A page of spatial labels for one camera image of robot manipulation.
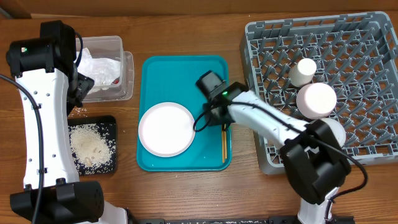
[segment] rectangular tray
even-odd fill
[[[195,83],[209,70],[228,82],[227,63],[217,55],[156,56],[147,59],[142,68],[139,119],[149,108],[163,102],[186,107],[196,119],[203,112],[206,98]],[[204,124],[202,119],[198,127]],[[207,127],[196,133],[191,146],[173,157],[155,156],[137,139],[137,163],[146,171],[223,170],[231,163],[230,130],[227,131],[228,158],[222,163],[221,126]]]
[[[301,58],[317,63],[312,83],[323,82],[338,102],[329,118],[347,132],[343,150],[362,164],[397,162],[397,37],[384,12],[250,22],[241,42],[246,84],[269,104],[304,119],[290,68]],[[260,169],[284,172],[279,150],[254,133]]]

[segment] cable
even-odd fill
[[[29,101],[32,103],[36,115],[37,132],[39,134],[39,192],[37,194],[35,210],[33,212],[33,217],[32,217],[32,224],[35,224],[37,223],[37,214],[39,213],[39,207],[42,199],[42,191],[44,185],[44,146],[43,146],[42,119],[40,118],[39,107],[37,106],[35,99],[33,99],[32,95],[23,86],[21,86],[14,80],[2,74],[0,74],[0,79],[3,79],[9,82],[10,84],[13,84],[18,89],[20,89],[20,91],[23,92],[25,96],[29,99]]]
[[[83,54],[82,53],[83,52],[83,39],[81,38],[81,35],[78,32],[75,31],[75,34],[79,38],[79,41],[80,41],[80,52],[79,52],[79,56],[77,56],[77,59],[75,62],[76,67],[79,67],[80,61],[81,61],[81,55]]]
[[[289,129],[293,130],[293,131],[296,132],[296,133],[305,134],[308,138],[310,138],[312,141],[317,142],[319,145],[321,145],[321,146],[323,146],[323,147],[325,147],[325,148],[328,148],[328,149],[330,149],[330,150],[333,150],[333,151],[337,152],[338,154],[344,156],[345,158],[347,158],[348,160],[350,160],[353,164],[355,164],[355,165],[361,170],[361,172],[362,172],[362,174],[363,174],[363,176],[364,176],[364,180],[363,180],[362,184],[360,184],[359,186],[354,187],[354,188],[352,188],[352,189],[344,190],[344,191],[342,191],[342,192],[340,192],[340,193],[337,193],[337,194],[335,194],[334,196],[332,196],[332,197],[330,197],[330,198],[328,199],[328,204],[327,204],[327,206],[326,206],[326,212],[325,212],[325,220],[328,220],[328,215],[329,215],[329,210],[330,210],[330,207],[331,207],[331,203],[334,202],[334,200],[335,200],[337,197],[342,196],[342,195],[345,195],[345,194],[348,194],[348,193],[351,193],[351,192],[355,192],[355,191],[357,191],[357,190],[361,190],[361,189],[364,188],[365,185],[368,183],[368,179],[369,179],[368,173],[366,172],[366,170],[365,170],[365,168],[363,167],[363,165],[360,164],[356,159],[352,158],[352,157],[351,157],[350,155],[348,155],[348,154],[345,154],[345,153],[342,152],[341,150],[339,150],[339,149],[337,149],[337,148],[335,148],[335,147],[333,147],[333,146],[331,146],[331,145],[329,145],[329,144],[327,144],[327,143],[325,143],[325,142],[323,142],[323,141],[321,141],[321,140],[315,138],[314,136],[311,136],[311,135],[309,135],[309,134],[307,134],[307,133],[305,133],[305,132],[303,132],[303,131],[298,130],[297,128],[295,128],[295,127],[293,127],[292,125],[290,125],[290,124],[286,123],[285,121],[281,120],[280,118],[278,118],[277,116],[275,116],[275,115],[272,114],[271,112],[265,110],[264,108],[262,108],[262,107],[260,107],[260,106],[258,106],[258,105],[255,105],[255,104],[253,104],[253,103],[230,102],[230,103],[224,103],[224,104],[217,105],[217,106],[211,106],[210,108],[208,108],[207,110],[205,110],[204,112],[202,112],[202,114],[200,114],[199,117],[195,120],[195,122],[193,123],[193,130],[195,130],[196,132],[199,132],[199,131],[202,131],[206,126],[208,126],[208,123],[210,122],[210,120],[204,125],[204,127],[200,128],[200,129],[196,129],[196,125],[197,125],[199,119],[202,118],[205,114],[210,113],[213,109],[216,109],[216,108],[219,108],[219,107],[225,107],[225,106],[229,106],[229,105],[244,105],[244,106],[251,106],[251,107],[253,107],[253,108],[259,109],[259,110],[261,110],[262,112],[268,114],[271,118],[274,118],[276,121],[278,121],[278,122],[279,122],[280,124],[282,124],[283,126],[285,126],[285,127],[289,128]]]

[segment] white tissue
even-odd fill
[[[93,58],[87,48],[83,49],[78,72],[94,80],[94,87],[88,92],[107,90],[108,88],[95,88],[112,84],[120,77],[120,62],[109,58]]]

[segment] chopsticks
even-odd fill
[[[225,160],[228,158],[228,147],[226,144],[226,125],[224,124],[221,126],[221,138],[222,138],[222,145],[223,145],[223,163],[225,163]]]

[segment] white cup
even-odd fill
[[[290,69],[289,78],[293,86],[301,87],[311,82],[316,71],[317,64],[310,58],[304,58]]]
[[[307,118],[320,119],[328,116],[336,107],[337,96],[327,84],[312,83],[304,86],[297,94],[298,110]]]

